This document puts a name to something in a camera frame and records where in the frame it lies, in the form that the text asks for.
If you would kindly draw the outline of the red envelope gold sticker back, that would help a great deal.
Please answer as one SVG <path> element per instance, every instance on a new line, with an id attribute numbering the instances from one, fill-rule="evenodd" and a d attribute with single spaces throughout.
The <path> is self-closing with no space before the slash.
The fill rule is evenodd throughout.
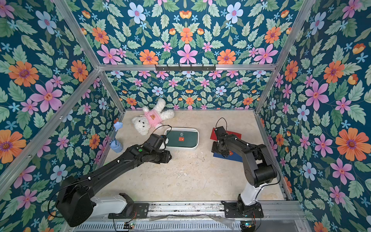
<path id="1" fill-rule="evenodd" d="M 242 138 L 242 135 L 240 133 L 237 133 L 237 132 L 233 132 L 233 131 L 226 131 L 226 134 L 230 135 L 230 134 L 234 134 L 236 135 L 239 139 Z M 215 134 L 215 128 L 212 129 L 212 133 L 211 133 L 211 136 L 210 136 L 210 139 L 213 140 L 213 141 L 217 141 L 217 136 Z"/>

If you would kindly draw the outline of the navy blue envelope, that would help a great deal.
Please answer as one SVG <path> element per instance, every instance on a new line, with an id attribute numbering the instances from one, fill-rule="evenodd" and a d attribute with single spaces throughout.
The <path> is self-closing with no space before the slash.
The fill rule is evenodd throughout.
<path id="1" fill-rule="evenodd" d="M 227 157 L 224 157 L 223 155 L 218 154 L 218 153 L 214 153 L 213 157 L 220 158 L 220 159 L 225 159 L 225 160 L 243 162 L 242 157 L 240 155 L 236 154 L 235 152 L 232 152 L 232 151 L 229 152 L 229 155 Z"/>

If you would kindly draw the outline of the dark green envelope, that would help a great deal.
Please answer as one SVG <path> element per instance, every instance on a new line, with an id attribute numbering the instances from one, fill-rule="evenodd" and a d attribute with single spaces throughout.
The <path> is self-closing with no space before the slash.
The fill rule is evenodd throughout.
<path id="1" fill-rule="evenodd" d="M 196 131 L 170 131 L 167 133 L 168 146 L 176 148 L 194 148 L 198 144 Z"/>

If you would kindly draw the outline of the white plastic storage box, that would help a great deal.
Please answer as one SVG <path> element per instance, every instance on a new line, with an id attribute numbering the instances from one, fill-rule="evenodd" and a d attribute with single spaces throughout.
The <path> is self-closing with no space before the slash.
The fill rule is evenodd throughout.
<path id="1" fill-rule="evenodd" d="M 165 135 L 167 136 L 167 133 L 169 133 L 170 131 L 196 131 L 198 134 L 199 134 L 199 131 L 197 129 L 193 129 L 193 128 L 181 128 L 181 127 L 173 127 L 173 128 L 170 128 L 170 129 L 167 129 L 165 131 Z M 172 150 L 189 150 L 189 151 L 192 151 L 192 150 L 195 150 L 197 148 L 197 146 L 199 145 L 199 139 L 200 139 L 200 134 L 199 134 L 199 138 L 198 138 L 198 144 L 194 147 L 194 148 L 176 148 L 176 147 L 170 147 L 168 146 L 168 141 L 167 141 L 167 148 L 168 149 L 172 149 Z"/>

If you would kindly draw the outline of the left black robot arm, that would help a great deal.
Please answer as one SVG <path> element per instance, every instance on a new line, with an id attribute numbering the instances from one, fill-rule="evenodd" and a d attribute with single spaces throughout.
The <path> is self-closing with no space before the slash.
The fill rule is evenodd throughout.
<path id="1" fill-rule="evenodd" d="M 124 173 L 143 163 L 168 163 L 172 156 L 166 150 L 166 135 L 151 134 L 142 145 L 133 145 L 118 158 L 79 178 L 68 177 L 61 185 L 56 208 L 70 227 L 91 217 L 117 214 L 125 218 L 135 215 L 134 201 L 124 193 L 114 197 L 95 195 Z"/>

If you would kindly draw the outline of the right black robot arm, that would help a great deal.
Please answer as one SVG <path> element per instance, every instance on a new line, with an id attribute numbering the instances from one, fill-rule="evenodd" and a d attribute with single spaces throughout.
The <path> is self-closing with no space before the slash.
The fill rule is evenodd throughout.
<path id="1" fill-rule="evenodd" d="M 224 127 L 214 129 L 216 141 L 212 152 L 227 158 L 235 153 L 242 158 L 244 174 L 248 183 L 254 187 L 269 184 L 277 177 L 277 168 L 269 158 L 268 149 L 264 144 L 254 145 L 228 134 Z"/>

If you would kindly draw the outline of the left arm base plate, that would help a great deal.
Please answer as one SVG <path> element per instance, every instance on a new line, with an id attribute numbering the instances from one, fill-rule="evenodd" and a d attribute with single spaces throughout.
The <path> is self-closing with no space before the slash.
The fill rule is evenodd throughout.
<path id="1" fill-rule="evenodd" d="M 147 218 L 149 213 L 148 203 L 129 203 L 121 213 L 109 214 L 109 219 L 143 219 Z"/>

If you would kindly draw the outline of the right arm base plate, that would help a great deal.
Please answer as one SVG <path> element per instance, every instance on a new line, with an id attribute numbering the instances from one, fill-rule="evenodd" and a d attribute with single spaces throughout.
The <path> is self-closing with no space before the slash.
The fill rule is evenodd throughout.
<path id="1" fill-rule="evenodd" d="M 263 218 L 264 213 L 260 203 L 251 206 L 245 206 L 243 202 L 225 202 L 221 201 L 224 206 L 226 218 Z"/>

